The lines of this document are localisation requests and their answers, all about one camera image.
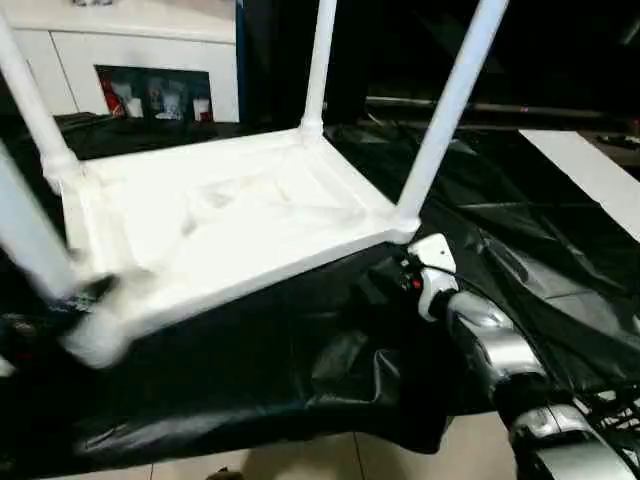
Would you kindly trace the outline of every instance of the white floor tile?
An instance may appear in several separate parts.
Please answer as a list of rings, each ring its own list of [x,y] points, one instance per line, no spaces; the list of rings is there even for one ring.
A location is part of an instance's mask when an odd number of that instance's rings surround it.
[[[437,455],[418,455],[368,435],[357,438],[366,480],[516,478],[507,432],[495,414],[455,419]]]
[[[205,480],[223,467],[246,480],[362,480],[352,434],[155,464],[153,480]]]
[[[149,480],[150,478],[151,465],[146,465],[144,467],[128,468],[126,470],[109,470],[106,472],[71,475],[49,480]]]

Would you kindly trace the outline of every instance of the shelf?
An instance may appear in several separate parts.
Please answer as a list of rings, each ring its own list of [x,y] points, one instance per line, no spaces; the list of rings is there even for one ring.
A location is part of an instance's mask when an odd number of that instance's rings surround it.
[[[137,35],[235,44],[235,0],[115,0],[78,7],[71,0],[0,0],[13,28]]]

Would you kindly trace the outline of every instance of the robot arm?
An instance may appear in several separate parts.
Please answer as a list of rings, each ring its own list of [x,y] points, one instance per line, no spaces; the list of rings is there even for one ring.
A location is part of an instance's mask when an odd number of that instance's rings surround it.
[[[418,242],[410,252],[422,265],[434,265],[435,258],[436,266],[445,268],[442,259],[452,259],[442,236]],[[455,270],[455,264],[448,267]],[[519,478],[636,478],[570,397],[552,398],[544,366],[508,315],[490,300],[460,291],[451,276],[449,284],[443,283],[441,275],[445,273],[422,268],[420,313],[429,321],[447,323],[454,343],[478,374],[484,394],[509,431]]]

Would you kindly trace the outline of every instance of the cabinet door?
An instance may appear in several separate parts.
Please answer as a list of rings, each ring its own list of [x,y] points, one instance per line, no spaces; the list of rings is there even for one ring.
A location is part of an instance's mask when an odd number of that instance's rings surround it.
[[[80,111],[109,113],[96,67],[135,67],[206,73],[214,119],[238,121],[235,45],[66,32],[52,36]]]
[[[49,111],[54,115],[76,113],[78,109],[49,32],[14,30],[14,33]]]

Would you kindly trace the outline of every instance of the wrinkled black cover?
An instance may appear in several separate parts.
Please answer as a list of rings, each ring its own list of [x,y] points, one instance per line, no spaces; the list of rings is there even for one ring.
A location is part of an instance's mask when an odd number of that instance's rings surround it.
[[[82,116],[63,125],[83,159],[237,133]],[[412,133],[362,133],[331,139],[395,200]],[[637,382],[636,243],[517,133],[460,140],[419,235],[447,235],[459,270],[524,326],[562,387]],[[62,228],[32,145],[8,143]],[[369,249],[167,328],[111,370],[48,352],[0,384],[0,473],[92,471],[352,430],[435,451],[448,415],[486,405],[439,326],[411,302],[363,294],[366,272],[392,252]],[[19,308],[30,294],[3,269],[0,301]]]

